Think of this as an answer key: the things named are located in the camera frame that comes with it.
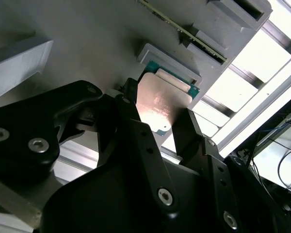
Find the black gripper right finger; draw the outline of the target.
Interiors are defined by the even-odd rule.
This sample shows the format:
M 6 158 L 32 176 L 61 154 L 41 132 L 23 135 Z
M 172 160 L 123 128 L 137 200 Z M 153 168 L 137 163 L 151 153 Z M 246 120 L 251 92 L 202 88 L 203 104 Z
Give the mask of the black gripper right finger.
M 172 126 L 180 165 L 197 173 L 194 226 L 199 233 L 287 233 L 289 220 L 236 156 L 222 158 L 184 109 Z

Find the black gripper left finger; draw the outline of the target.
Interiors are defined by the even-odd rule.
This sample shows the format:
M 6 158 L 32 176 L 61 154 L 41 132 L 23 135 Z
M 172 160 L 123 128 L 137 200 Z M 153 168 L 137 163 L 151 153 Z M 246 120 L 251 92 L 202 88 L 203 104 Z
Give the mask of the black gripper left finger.
M 53 173 L 60 145 L 86 130 L 98 134 L 98 167 L 135 155 L 161 155 L 136 109 L 137 82 L 111 97 L 77 81 L 0 108 L 0 206 L 35 229 L 63 186 Z

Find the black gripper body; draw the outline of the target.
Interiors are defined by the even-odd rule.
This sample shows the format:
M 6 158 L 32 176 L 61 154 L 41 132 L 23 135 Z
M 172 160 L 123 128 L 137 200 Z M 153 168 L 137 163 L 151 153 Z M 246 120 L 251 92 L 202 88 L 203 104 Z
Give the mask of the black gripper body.
M 189 169 L 160 155 L 110 161 L 60 188 L 47 202 L 42 233 L 206 233 L 220 230 L 212 179 L 220 160 Z

